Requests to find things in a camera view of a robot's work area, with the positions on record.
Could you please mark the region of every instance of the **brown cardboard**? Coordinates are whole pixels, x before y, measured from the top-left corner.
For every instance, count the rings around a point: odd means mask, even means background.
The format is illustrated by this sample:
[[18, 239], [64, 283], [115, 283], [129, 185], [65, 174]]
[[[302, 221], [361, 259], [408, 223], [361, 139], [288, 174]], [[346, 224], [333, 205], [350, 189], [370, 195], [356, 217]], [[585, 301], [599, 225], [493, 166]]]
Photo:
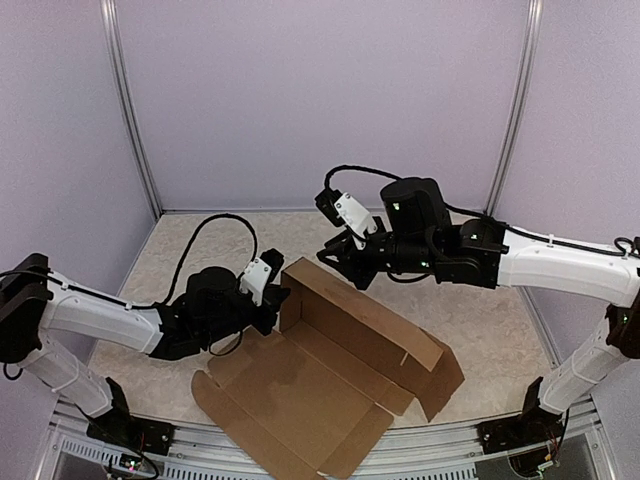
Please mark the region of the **brown cardboard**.
[[277, 479], [348, 478], [417, 397], [429, 419], [464, 380], [451, 349], [306, 259], [282, 274], [281, 334], [196, 372], [196, 403]]

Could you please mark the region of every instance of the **vertical metal post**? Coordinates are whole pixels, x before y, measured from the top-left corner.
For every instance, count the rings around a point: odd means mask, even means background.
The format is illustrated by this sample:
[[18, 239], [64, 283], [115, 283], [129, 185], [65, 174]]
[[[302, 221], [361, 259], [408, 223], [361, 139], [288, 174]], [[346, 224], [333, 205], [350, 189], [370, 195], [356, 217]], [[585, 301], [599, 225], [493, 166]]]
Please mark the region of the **vertical metal post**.
[[500, 200], [500, 195], [504, 189], [509, 165], [511, 164], [513, 150], [518, 137], [518, 130], [520, 129], [520, 123], [524, 113], [527, 93], [529, 91], [531, 74], [533, 72], [533, 60], [538, 46], [541, 18], [542, 0], [529, 0], [527, 29], [524, 37], [524, 44], [522, 46], [522, 56], [520, 58], [516, 90], [511, 103], [511, 112], [509, 114], [507, 131], [505, 133], [504, 140], [502, 141], [498, 168], [496, 169], [496, 174], [491, 185], [491, 192], [489, 193], [489, 199], [487, 200], [487, 205], [485, 207], [485, 212], [488, 215], [493, 215], [495, 213], [498, 201]]
[[118, 92], [118, 97], [120, 98], [120, 106], [122, 108], [122, 114], [127, 127], [127, 134], [129, 136], [129, 141], [131, 142], [136, 166], [138, 168], [140, 178], [142, 179], [142, 185], [145, 190], [147, 201], [149, 202], [149, 207], [157, 221], [162, 215], [163, 209], [156, 185], [153, 181], [151, 168], [149, 167], [149, 162], [147, 161], [147, 156], [144, 151], [142, 138], [140, 137], [140, 129], [138, 128], [138, 121], [131, 101], [131, 92], [127, 81], [127, 71], [124, 65], [124, 56], [122, 54], [122, 42], [120, 40], [120, 31], [118, 29], [118, 16], [116, 13], [115, 0], [100, 0], [100, 6], [102, 10], [102, 20], [104, 22], [104, 28], [107, 35], [107, 47], [111, 58], [111, 66], [113, 68], [113, 74], [116, 81], [116, 90]]

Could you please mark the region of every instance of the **open cardboard box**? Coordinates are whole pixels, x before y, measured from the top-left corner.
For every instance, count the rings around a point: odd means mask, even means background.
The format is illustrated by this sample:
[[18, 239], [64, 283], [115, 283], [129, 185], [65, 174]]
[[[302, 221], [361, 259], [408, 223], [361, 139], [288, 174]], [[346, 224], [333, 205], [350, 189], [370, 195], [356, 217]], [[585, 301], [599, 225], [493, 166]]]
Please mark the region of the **open cardboard box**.
[[248, 329], [192, 380], [200, 408], [277, 479], [348, 478], [391, 413], [417, 397], [431, 420], [464, 381], [447, 345], [309, 260], [282, 285], [281, 333]]

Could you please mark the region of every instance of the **white wall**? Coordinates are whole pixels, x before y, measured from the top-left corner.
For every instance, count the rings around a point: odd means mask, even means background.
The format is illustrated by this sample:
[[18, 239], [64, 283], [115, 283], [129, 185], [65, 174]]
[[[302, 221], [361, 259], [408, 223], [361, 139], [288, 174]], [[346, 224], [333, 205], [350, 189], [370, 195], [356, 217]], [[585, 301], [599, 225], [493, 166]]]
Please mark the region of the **white wall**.
[[[531, 90], [498, 215], [528, 229], [610, 243], [640, 234], [640, 4], [545, 1]], [[566, 358], [602, 302], [535, 292]], [[622, 478], [640, 471], [640, 363], [594, 394]]]
[[[359, 163], [484, 205], [526, 1], [119, 2], [142, 136], [168, 209], [311, 207]], [[381, 181], [336, 177], [379, 204]]]
[[[153, 226], [97, 1], [0, 2], [0, 270], [34, 251], [115, 293]], [[93, 342], [63, 336], [87, 358]], [[0, 378], [0, 478], [27, 478], [56, 397]]]

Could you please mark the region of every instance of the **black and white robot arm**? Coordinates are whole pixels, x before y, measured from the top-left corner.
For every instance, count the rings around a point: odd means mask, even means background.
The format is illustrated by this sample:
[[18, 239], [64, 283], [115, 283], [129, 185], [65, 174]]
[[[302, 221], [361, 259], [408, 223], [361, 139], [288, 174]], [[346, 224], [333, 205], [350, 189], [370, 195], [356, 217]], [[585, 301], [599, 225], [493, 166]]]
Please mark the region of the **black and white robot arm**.
[[32, 254], [13, 270], [22, 273], [0, 283], [0, 362], [5, 373], [13, 364], [77, 405], [90, 419], [90, 436], [136, 449], [144, 438], [145, 451], [166, 454], [173, 427], [131, 416], [119, 385], [92, 372], [50, 332], [80, 333], [163, 360], [195, 355], [250, 325], [268, 335], [289, 294], [272, 283], [283, 262], [272, 249], [240, 278], [209, 267], [191, 275], [170, 305], [139, 305], [78, 285]]
[[[591, 244], [528, 232], [482, 214], [452, 225], [449, 209], [473, 212], [450, 207], [437, 183], [421, 178], [396, 178], [381, 190], [391, 226], [386, 231], [380, 217], [351, 195], [328, 182], [325, 187], [316, 205], [345, 230], [318, 258], [359, 289], [383, 272], [400, 283], [433, 276], [438, 283], [541, 287], [610, 303], [571, 357], [530, 386], [522, 414], [508, 419], [508, 428], [505, 421], [481, 425], [486, 453], [544, 439], [541, 423], [556, 428], [573, 402], [621, 364], [640, 358], [640, 239], [619, 238], [615, 247]], [[407, 273], [419, 276], [396, 276]]]

